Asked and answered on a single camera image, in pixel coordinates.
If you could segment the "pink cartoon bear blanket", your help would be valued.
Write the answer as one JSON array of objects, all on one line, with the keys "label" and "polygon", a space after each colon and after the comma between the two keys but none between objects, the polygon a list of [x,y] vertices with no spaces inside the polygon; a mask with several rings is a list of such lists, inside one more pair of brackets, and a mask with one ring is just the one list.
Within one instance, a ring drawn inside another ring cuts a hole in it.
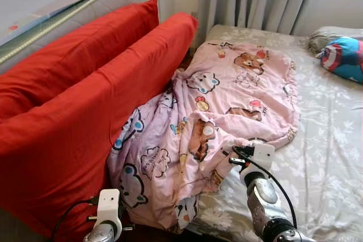
[{"label": "pink cartoon bear blanket", "polygon": [[107,159],[130,221],[181,232],[220,189],[236,147],[290,143],[300,111],[294,61],[249,43],[197,48],[160,94],[135,108]]}]

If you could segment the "bed with beige floral sheet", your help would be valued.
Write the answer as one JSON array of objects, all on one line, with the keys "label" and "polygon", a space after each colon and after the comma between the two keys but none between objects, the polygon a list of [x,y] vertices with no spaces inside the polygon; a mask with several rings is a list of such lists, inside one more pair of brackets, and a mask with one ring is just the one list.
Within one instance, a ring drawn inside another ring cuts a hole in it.
[{"label": "bed with beige floral sheet", "polygon": [[264,46],[294,61],[298,130],[275,148],[270,172],[287,191],[301,232],[318,242],[363,242],[361,86],[324,69],[308,37],[218,25],[203,44],[213,40]]}]

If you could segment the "red white blue bolster pillow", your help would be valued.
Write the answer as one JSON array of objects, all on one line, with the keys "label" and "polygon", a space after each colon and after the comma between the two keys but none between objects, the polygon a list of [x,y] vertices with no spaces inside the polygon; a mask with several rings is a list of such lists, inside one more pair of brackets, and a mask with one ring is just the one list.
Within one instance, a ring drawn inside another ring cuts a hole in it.
[{"label": "red white blue bolster pillow", "polygon": [[321,66],[344,79],[363,84],[362,42],[352,37],[338,37],[327,43],[317,55]]}]

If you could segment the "crumpled beige pillow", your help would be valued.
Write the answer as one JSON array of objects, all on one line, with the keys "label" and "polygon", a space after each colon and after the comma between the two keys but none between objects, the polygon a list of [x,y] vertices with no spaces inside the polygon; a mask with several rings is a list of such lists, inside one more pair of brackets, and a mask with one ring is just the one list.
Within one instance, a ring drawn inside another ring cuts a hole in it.
[{"label": "crumpled beige pillow", "polygon": [[363,29],[335,26],[320,27],[309,36],[308,49],[311,53],[317,55],[321,53],[323,48],[332,40],[340,37],[350,37],[362,41]]}]

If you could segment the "red sofa cushion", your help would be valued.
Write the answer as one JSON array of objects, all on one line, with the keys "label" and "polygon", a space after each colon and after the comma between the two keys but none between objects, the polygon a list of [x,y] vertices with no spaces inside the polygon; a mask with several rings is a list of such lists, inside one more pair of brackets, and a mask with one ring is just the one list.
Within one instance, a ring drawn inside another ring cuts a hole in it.
[{"label": "red sofa cushion", "polygon": [[0,123],[54,99],[159,24],[158,0],[132,3],[73,30],[0,75]]},{"label": "red sofa cushion", "polygon": [[106,160],[135,108],[166,89],[197,31],[178,13],[54,99],[0,123],[0,210],[57,241],[89,232],[74,204],[108,185]]}]

